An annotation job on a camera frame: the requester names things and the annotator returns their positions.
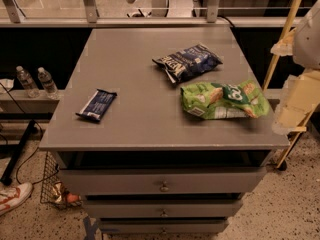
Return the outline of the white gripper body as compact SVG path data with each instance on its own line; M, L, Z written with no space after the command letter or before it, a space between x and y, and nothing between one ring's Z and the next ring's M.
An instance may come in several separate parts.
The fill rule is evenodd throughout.
M319 38L291 30L273 45L271 53L281 57L292 56L294 63L304 68L299 76L288 76L275 110L272 130L279 135L286 135L319 105Z

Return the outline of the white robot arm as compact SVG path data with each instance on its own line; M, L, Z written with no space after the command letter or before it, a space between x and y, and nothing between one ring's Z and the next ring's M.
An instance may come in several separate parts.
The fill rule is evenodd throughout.
M304 68L298 77L287 78L276 107L272 130L286 135L320 103L320 0L296 28L273 45L271 52L292 56L294 63Z

